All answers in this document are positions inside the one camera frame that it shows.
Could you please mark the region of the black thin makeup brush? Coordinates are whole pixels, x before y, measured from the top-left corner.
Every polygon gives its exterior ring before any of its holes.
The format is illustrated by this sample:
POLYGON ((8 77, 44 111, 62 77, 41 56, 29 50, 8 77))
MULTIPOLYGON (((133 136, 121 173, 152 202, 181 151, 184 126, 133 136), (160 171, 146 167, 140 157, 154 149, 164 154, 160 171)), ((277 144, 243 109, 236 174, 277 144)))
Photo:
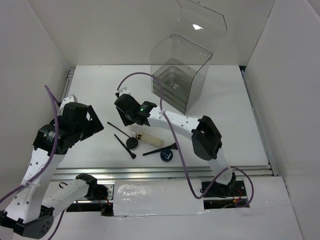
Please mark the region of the black thin makeup brush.
POLYGON ((131 136, 129 134, 127 134, 126 132, 124 132, 123 130, 121 130, 120 128, 118 128, 117 126, 115 126, 114 124, 110 123, 109 121, 106 122, 108 125, 110 125, 111 127, 115 128, 117 131, 121 132, 122 134, 124 134, 125 136, 127 136, 128 138, 131 138, 131 136))

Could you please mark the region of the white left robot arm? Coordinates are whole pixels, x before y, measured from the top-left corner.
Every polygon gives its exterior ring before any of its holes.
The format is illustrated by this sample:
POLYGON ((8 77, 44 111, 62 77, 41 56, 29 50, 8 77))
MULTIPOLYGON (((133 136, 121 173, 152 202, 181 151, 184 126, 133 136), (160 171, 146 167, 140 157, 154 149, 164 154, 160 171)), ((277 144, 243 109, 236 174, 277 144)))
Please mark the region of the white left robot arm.
POLYGON ((108 188, 87 173, 80 173, 55 194, 45 197, 52 177, 77 142, 104 129, 91 105, 69 102, 60 106, 61 115, 42 126, 33 142, 28 169, 6 209, 0 212, 0 225, 22 237, 39 240, 53 226, 57 215, 73 202, 106 199, 108 188))

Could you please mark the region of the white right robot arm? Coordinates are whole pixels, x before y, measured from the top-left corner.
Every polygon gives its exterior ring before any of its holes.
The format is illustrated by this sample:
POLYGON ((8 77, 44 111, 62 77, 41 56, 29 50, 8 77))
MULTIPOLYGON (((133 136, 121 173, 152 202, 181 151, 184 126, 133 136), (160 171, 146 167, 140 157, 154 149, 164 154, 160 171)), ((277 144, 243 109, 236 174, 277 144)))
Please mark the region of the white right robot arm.
POLYGON ((125 126, 158 127, 171 130, 174 136, 184 136, 192 142, 194 154, 207 161, 216 178, 212 185, 218 192, 228 196, 235 190, 236 174, 229 167, 222 148, 222 135, 210 117, 187 117, 149 101, 139 104, 129 93, 117 92, 115 95, 114 105, 125 126))

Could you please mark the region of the cream foundation bottle gold collar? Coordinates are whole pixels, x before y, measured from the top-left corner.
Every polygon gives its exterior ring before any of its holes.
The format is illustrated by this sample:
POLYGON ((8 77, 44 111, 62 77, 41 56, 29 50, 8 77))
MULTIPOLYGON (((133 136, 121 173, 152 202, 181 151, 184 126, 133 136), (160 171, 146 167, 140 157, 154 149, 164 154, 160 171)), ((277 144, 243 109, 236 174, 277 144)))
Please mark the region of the cream foundation bottle gold collar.
POLYGON ((146 132, 132 132, 130 136, 154 147, 162 148, 164 146, 164 141, 162 139, 146 132))

